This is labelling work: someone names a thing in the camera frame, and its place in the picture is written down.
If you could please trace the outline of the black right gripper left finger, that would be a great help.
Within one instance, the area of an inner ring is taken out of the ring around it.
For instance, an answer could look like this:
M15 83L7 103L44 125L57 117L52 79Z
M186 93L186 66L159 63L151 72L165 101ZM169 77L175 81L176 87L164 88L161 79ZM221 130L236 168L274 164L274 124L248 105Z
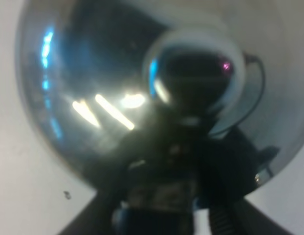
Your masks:
M61 235L114 235L112 216L117 208L117 193L100 194L61 232Z

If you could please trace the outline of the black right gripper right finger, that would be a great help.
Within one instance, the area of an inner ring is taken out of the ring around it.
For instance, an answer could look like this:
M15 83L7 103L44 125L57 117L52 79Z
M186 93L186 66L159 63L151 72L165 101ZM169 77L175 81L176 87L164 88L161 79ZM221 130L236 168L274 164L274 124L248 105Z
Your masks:
M290 235L245 198L209 200L209 225L213 235Z

